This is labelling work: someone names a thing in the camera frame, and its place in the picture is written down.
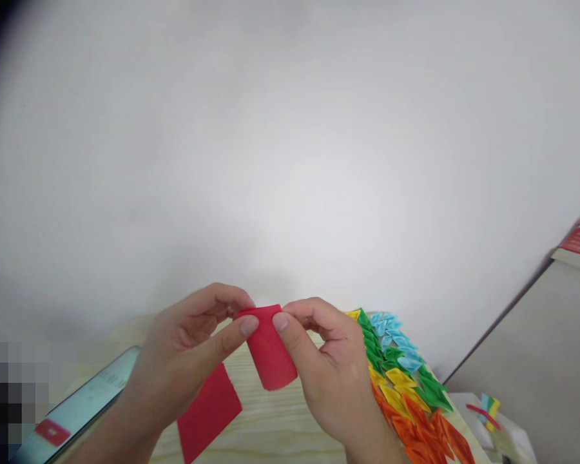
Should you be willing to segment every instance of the smartphone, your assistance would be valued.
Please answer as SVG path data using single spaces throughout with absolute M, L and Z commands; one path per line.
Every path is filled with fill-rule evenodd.
M 54 462 L 118 397 L 129 380 L 139 351 L 137 346 L 129 348 L 52 409 L 9 463 Z

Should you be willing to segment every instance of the table surface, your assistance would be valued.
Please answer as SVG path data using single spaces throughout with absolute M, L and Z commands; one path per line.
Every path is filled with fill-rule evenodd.
M 107 359 L 79 364 L 77 379 L 64 397 L 86 383 L 127 348 L 141 345 L 153 317 L 153 315 L 136 317 L 114 331 L 108 339 L 110 349 L 107 350 Z M 323 343 L 317 334 L 313 334 L 312 339 L 317 345 Z M 243 411 L 195 460 L 195 463 L 345 463 L 343 447 L 322 431 L 309 412 L 300 379 L 282 390 L 265 391 L 246 343 L 225 361 L 225 365 L 243 405 Z M 475 462 L 489 463 L 489 459 L 459 412 L 455 410 L 445 417 L 466 437 Z M 63 462 L 93 429 L 94 426 L 90 427 L 57 462 Z M 176 423 L 173 423 L 161 435 L 151 463 L 182 462 L 179 432 Z

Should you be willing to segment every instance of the white wall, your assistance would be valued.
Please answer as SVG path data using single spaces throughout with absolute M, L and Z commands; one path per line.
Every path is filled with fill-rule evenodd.
M 22 11 L 0 339 L 220 280 L 398 313 L 448 375 L 580 216 L 580 1 L 349 4 Z

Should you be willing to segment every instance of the wrist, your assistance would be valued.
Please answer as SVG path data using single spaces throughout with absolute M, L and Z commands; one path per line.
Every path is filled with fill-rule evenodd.
M 343 443 L 356 464 L 390 463 L 399 454 L 393 430 L 380 410 L 366 415 L 364 427 Z

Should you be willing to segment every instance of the colorful paper pieces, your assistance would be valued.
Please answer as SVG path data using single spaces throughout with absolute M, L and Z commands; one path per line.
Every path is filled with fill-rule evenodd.
M 447 457 L 455 459 L 454 452 L 462 464 L 474 464 L 466 439 L 442 415 L 441 408 L 452 411 L 443 393 L 447 389 L 426 368 L 417 347 L 399 330 L 397 317 L 378 313 L 370 319 L 362 309 L 349 314 L 363 329 L 376 403 L 400 436 L 413 464 L 447 464 Z M 415 379 L 418 377 L 421 386 L 411 372 L 418 373 Z M 431 420 L 426 415 L 430 408 L 436 409 Z
M 496 421 L 496 413 L 498 412 L 498 407 L 501 405 L 501 402 L 491 396 L 486 395 L 485 393 L 481 393 L 481 408 L 489 414 L 489 416 Z M 478 416 L 479 420 L 485 424 L 485 428 L 488 429 L 490 432 L 494 432 L 494 423 L 492 421 L 488 421 L 488 419 L 483 416 Z
M 369 369 L 369 376 L 372 379 L 372 382 L 374 382 L 375 386 L 379 387 L 381 385 L 386 385 L 387 384 L 387 380 L 381 376 L 380 374 L 378 374 L 373 367 L 368 366 Z
M 475 459 L 472 457 L 469 443 L 466 441 L 466 438 L 464 438 L 464 435 L 458 432 L 458 430 L 442 415 L 439 417 L 439 420 L 443 425 L 449 445 L 451 445 L 451 448 L 459 461 L 462 464 L 475 464 Z
M 247 346 L 262 386 L 269 391 L 284 388 L 298 376 L 295 364 L 273 326 L 273 315 L 281 310 L 281 306 L 274 305 L 246 309 L 236 315 L 241 317 L 251 314 L 260 320 L 258 329 L 247 339 Z
M 388 385 L 381 385 L 380 390 L 385 395 L 385 399 L 387 403 L 389 403 L 393 409 L 400 413 L 401 416 L 411 419 L 411 415 L 406 409 L 406 404 L 404 404 L 404 400 L 401 398 L 401 394 L 396 392 L 394 389 L 389 387 Z
M 425 401 L 417 394 L 417 392 L 408 387 L 395 387 L 395 389 L 402 395 L 408 396 L 412 401 L 417 403 L 425 412 L 431 412 L 430 407 L 425 404 Z
M 387 378 L 391 381 L 393 385 L 396 387 L 399 385 L 400 387 L 408 387 L 408 388 L 415 388 L 417 384 L 413 379 L 408 377 L 404 374 L 401 370 L 395 368 L 391 369 L 386 372 Z
M 446 411 L 453 411 L 451 404 L 449 404 L 447 397 L 443 393 L 446 388 L 435 379 L 425 366 L 422 366 L 421 369 L 419 369 L 419 379 L 423 390 L 417 388 L 415 391 L 429 407 L 433 409 L 443 408 Z
M 430 419 L 430 424 L 432 424 L 432 430 L 434 431 L 434 435 L 438 443 L 448 458 L 455 459 L 453 455 L 453 451 L 449 447 L 449 443 L 447 443 L 447 435 L 445 434 L 445 426 L 441 421 L 443 416 L 443 411 L 441 409 L 437 409 L 434 414 L 432 414 L 432 418 Z
M 421 367 L 420 361 L 414 360 L 412 358 L 408 358 L 406 356 L 402 356 L 401 358 L 399 358 L 398 362 L 404 368 L 406 368 L 409 372 L 411 372 L 413 374 L 417 371 L 417 369 L 419 369 Z
M 242 409 L 226 368 L 220 364 L 177 420 L 185 464 L 193 462 Z
M 417 403 L 411 400 L 406 394 L 402 394 L 402 398 L 404 400 L 404 404 L 406 404 L 406 409 L 408 409 L 408 412 L 411 414 L 411 417 L 414 420 L 417 427 L 424 429 L 429 433 L 432 433 L 433 432 L 432 425 L 430 424 L 430 421 L 427 419 L 425 411 L 421 408 L 421 406 L 419 406 Z

